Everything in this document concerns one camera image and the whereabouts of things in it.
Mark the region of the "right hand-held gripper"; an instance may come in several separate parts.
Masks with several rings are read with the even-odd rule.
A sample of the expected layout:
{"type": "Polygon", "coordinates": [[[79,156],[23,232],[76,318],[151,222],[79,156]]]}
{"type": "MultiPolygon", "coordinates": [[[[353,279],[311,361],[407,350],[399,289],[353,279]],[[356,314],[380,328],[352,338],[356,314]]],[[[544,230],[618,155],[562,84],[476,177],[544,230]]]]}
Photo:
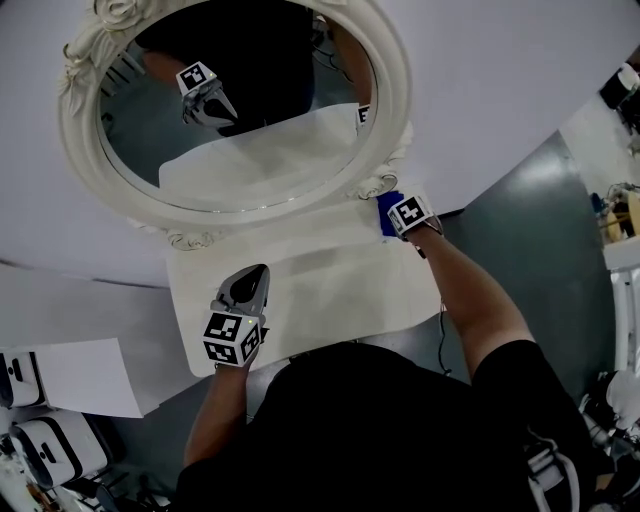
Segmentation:
{"type": "Polygon", "coordinates": [[[406,235],[420,227],[430,228],[440,236],[443,235],[441,222],[430,204],[421,196],[405,197],[395,203],[388,211],[396,235],[407,241],[406,235]]]}

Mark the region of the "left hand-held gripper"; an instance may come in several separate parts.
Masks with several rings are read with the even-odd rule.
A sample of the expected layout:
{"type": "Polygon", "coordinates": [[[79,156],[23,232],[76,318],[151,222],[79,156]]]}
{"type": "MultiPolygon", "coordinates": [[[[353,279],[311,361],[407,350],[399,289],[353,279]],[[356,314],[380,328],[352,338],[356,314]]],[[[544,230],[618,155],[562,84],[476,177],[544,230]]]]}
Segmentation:
{"type": "Polygon", "coordinates": [[[202,342],[216,365],[246,367],[268,332],[270,270],[256,264],[227,277],[205,316],[202,342]]]}

